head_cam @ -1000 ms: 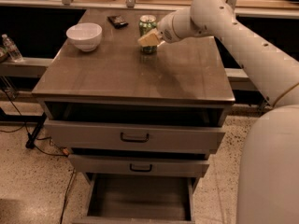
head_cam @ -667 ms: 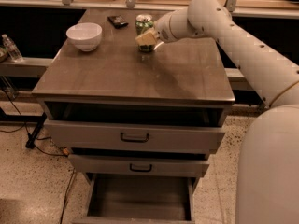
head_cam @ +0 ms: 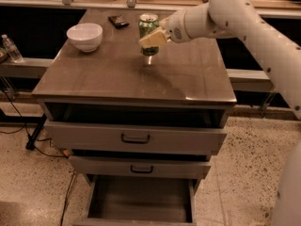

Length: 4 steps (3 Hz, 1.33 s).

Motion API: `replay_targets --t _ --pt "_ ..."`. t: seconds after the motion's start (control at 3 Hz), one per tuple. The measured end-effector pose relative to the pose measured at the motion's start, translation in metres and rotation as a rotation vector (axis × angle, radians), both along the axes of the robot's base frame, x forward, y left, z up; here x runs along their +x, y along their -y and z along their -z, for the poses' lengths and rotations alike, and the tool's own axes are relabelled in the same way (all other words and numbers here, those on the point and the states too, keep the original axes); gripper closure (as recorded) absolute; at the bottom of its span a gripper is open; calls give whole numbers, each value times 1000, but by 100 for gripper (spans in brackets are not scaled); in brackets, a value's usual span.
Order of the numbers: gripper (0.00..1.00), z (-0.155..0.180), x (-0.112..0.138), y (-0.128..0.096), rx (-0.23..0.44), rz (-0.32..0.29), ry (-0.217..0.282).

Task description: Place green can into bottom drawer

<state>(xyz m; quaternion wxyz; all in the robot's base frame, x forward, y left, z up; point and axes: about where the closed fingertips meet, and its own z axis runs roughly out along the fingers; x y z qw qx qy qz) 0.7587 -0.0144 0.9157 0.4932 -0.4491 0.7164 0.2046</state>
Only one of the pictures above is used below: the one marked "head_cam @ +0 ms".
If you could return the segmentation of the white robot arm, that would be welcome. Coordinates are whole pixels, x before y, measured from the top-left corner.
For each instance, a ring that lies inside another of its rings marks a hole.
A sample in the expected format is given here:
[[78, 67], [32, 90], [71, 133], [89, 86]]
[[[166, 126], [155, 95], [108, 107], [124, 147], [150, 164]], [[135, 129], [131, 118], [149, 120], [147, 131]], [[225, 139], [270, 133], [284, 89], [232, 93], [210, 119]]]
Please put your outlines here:
[[[176, 11], [142, 37], [144, 48], [198, 38], [239, 39], [265, 71], [294, 115], [301, 119], [301, 48], [266, 23], [249, 0], [209, 0]], [[271, 226], [301, 226], [301, 144], [281, 173]]]

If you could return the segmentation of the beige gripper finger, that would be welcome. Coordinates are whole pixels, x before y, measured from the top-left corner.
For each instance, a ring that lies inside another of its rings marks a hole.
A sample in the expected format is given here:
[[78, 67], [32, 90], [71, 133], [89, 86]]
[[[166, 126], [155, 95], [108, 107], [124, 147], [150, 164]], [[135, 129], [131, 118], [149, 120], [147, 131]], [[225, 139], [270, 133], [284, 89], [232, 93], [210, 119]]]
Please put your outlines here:
[[150, 34], [144, 36], [142, 39], [139, 40], [139, 44], [143, 48], [151, 48], [157, 46], [163, 46], [167, 44], [170, 35], [164, 30], [161, 26], [154, 29], [150, 32]]

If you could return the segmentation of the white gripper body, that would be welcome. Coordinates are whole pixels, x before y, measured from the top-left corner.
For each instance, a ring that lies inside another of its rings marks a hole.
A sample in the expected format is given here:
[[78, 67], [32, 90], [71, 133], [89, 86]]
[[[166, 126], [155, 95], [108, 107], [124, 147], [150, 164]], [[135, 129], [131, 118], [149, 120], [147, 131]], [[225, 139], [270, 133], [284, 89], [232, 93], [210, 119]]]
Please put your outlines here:
[[166, 19], [165, 30], [170, 39], [176, 43], [188, 42], [191, 40], [185, 27], [186, 12], [186, 9], [178, 10]]

